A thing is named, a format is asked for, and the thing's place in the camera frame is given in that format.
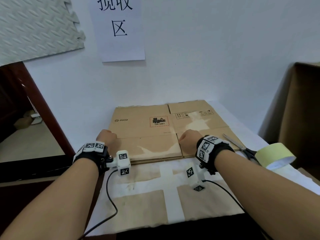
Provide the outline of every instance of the wooden door frame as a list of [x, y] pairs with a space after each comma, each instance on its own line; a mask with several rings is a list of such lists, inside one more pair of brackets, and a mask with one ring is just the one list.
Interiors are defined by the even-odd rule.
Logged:
[[12, 76], [13, 79], [18, 79], [19, 82], [23, 84], [23, 88], [31, 103], [33, 103], [37, 109], [59, 146], [68, 157], [72, 158], [75, 154], [72, 146], [23, 62], [8, 64], [1, 67], [1, 69], [7, 73], [12, 73], [14, 75]]

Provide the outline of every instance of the black cable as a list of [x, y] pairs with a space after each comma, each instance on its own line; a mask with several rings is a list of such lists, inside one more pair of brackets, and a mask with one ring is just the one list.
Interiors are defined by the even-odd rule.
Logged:
[[116, 205], [114, 204], [114, 202], [111, 200], [109, 192], [108, 192], [108, 182], [110, 179], [110, 176], [114, 173], [117, 172], [118, 169], [112, 171], [106, 181], [106, 194], [108, 195], [108, 198], [110, 200], [110, 202], [112, 203], [112, 205], [115, 208], [115, 213], [112, 216], [109, 216], [108, 218], [105, 218], [103, 221], [99, 222], [97, 225], [93, 226], [92, 228], [90, 228], [88, 231], [86, 231], [81, 237], [79, 237], [77, 240], [82, 240], [85, 236], [87, 236], [91, 231], [93, 231], [94, 229], [96, 229], [98, 226], [100, 226], [101, 224], [105, 223], [106, 221], [110, 220], [111, 218], [113, 218], [116, 214], [118, 214], [118, 208], [116, 207]]
[[263, 230], [262, 227], [261, 227], [258, 223], [256, 223], [256, 221], [249, 215], [248, 212], [246, 212], [246, 210], [242, 207], [242, 205], [240, 205], [240, 203], [233, 197], [233, 195], [232, 195], [228, 190], [226, 190], [224, 187], [222, 187], [221, 185], [217, 184], [217, 183], [214, 182], [214, 181], [202, 180], [202, 182], [210, 182], [210, 183], [213, 183], [213, 184], [219, 186], [219, 187], [220, 187], [221, 189], [223, 189], [224, 191], [226, 191], [226, 192], [231, 196], [231, 198], [233, 198], [233, 200], [238, 204], [238, 206], [243, 210], [243, 212], [244, 212], [245, 214], [247, 214], [247, 215], [253, 220], [253, 222], [254, 222], [255, 224], [257, 224], [257, 226], [260, 228], [260, 231], [261, 231], [268, 239], [273, 240], [273, 238], [270, 237], [269, 234], [267, 234], [266, 231]]

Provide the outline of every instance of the paper sign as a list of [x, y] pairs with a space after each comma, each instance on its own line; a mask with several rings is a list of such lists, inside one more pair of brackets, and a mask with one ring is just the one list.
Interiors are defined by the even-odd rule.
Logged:
[[89, 0], [103, 62], [145, 60], [141, 0]]

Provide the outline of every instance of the tape roll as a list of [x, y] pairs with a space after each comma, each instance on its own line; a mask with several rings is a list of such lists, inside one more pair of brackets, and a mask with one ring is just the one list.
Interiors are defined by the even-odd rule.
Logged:
[[282, 143], [274, 143], [258, 150], [255, 157], [262, 167], [269, 170], [281, 168], [296, 159]]

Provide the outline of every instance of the hand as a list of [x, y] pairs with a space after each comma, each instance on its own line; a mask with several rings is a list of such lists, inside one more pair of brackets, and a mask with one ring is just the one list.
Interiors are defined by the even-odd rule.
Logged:
[[197, 142], [203, 136], [196, 130], [185, 131], [179, 139], [181, 149], [186, 153], [194, 155], [197, 152]]
[[97, 136], [97, 141], [104, 142], [104, 145], [110, 147], [117, 139], [117, 134], [111, 130], [103, 129]]

